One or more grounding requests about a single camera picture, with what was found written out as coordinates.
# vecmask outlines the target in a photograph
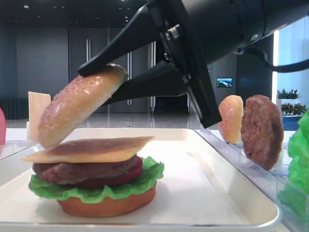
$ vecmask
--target top bun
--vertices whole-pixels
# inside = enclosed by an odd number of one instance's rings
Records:
[[[88,77],[76,77],[45,109],[38,125],[38,142],[59,145],[79,124],[106,102],[127,80],[124,68],[108,64]]]
[[[219,132],[223,139],[231,144],[241,140],[241,121],[243,115],[243,100],[240,96],[227,96],[219,106],[222,121],[219,122]]]

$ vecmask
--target bottom bun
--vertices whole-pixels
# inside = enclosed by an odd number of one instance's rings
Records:
[[[148,191],[131,195],[127,198],[114,200],[106,197],[103,201],[96,204],[86,204],[79,198],[70,197],[65,201],[59,201],[62,209],[73,216],[86,218],[106,218],[123,215],[137,210],[148,203],[155,197],[155,185]]]

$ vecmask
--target ceiling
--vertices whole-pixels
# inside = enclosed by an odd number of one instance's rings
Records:
[[[0,0],[0,19],[25,27],[121,29],[146,0]]]

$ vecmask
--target cheese slice standing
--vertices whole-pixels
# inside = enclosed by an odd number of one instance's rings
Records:
[[[46,107],[51,103],[49,94],[28,92],[29,139],[38,140],[38,125]]]

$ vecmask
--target cable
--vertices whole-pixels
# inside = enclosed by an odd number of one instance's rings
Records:
[[[270,69],[273,72],[278,72],[278,73],[293,73],[293,72],[299,72],[303,71],[306,69],[309,69],[309,59],[306,59],[304,61],[294,63],[294,64],[288,64],[288,65],[281,65],[281,66],[273,66],[269,61],[267,60],[267,54],[258,49],[258,48],[243,48],[241,50],[241,54],[250,54],[253,55],[260,60],[262,60],[264,66],[267,69]]]

